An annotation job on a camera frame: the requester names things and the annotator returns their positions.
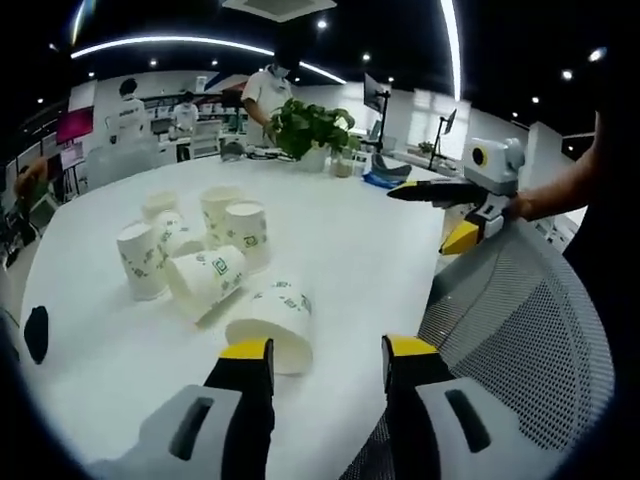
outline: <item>paper cup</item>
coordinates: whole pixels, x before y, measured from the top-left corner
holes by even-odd
[[[296,288],[269,288],[255,294],[240,318],[227,326],[227,341],[272,338],[273,371],[281,375],[304,373],[313,360],[311,312],[308,297]]]
[[[247,258],[251,273],[269,265],[271,257],[267,238],[264,206],[251,200],[239,200],[227,209],[227,238]]]
[[[244,255],[231,245],[170,258],[165,265],[173,297],[195,322],[242,285],[245,271]]]
[[[144,222],[133,223],[120,232],[117,243],[133,298],[151,300],[161,295],[167,282],[153,227]]]
[[[175,192],[159,192],[149,195],[142,205],[142,216],[147,222],[152,222],[159,213],[167,210],[178,211],[178,196]]]
[[[177,212],[161,212],[154,220],[160,249],[171,258],[203,251],[204,242],[185,226]]]
[[[226,236],[227,205],[243,197],[238,187],[213,187],[200,195],[200,206],[207,226],[207,245],[216,249],[231,242]]]

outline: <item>white flower pot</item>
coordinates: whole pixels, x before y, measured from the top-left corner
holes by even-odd
[[[303,172],[320,173],[324,170],[329,153],[330,148],[328,146],[323,148],[312,147],[302,156],[300,162],[298,162],[298,167]]]

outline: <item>blue object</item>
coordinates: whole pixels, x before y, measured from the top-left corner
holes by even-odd
[[[392,188],[399,187],[404,183],[402,180],[385,180],[384,178],[380,178],[371,172],[365,173],[362,176],[362,179],[365,182],[370,183],[371,185],[375,185],[376,187],[384,188],[386,190],[391,190]]]

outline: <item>green leaves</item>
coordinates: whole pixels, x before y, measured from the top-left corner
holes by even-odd
[[[272,128],[276,132],[277,146],[299,160],[314,143],[319,147],[329,145],[334,153],[345,147],[358,148],[358,140],[347,132],[355,123],[343,108],[328,110],[290,99],[276,111],[265,129]]]

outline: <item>white table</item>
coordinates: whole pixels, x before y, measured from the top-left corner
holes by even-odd
[[[434,176],[418,168],[412,174]],[[241,299],[202,326],[185,318],[168,293],[136,303],[115,238],[141,216],[148,194],[165,189],[179,193],[187,221],[204,233],[198,195],[216,184],[241,186],[267,210],[273,262],[243,295],[278,272],[299,274],[312,286],[314,364],[302,377],[276,376],[267,477],[337,478],[385,408],[381,336],[418,330],[443,222],[441,210],[390,199],[358,178],[210,157],[138,174],[64,205],[42,239],[24,294],[21,325],[37,305],[50,317],[42,365],[21,344],[27,381],[82,462],[122,455],[143,419],[183,386],[204,382]]]

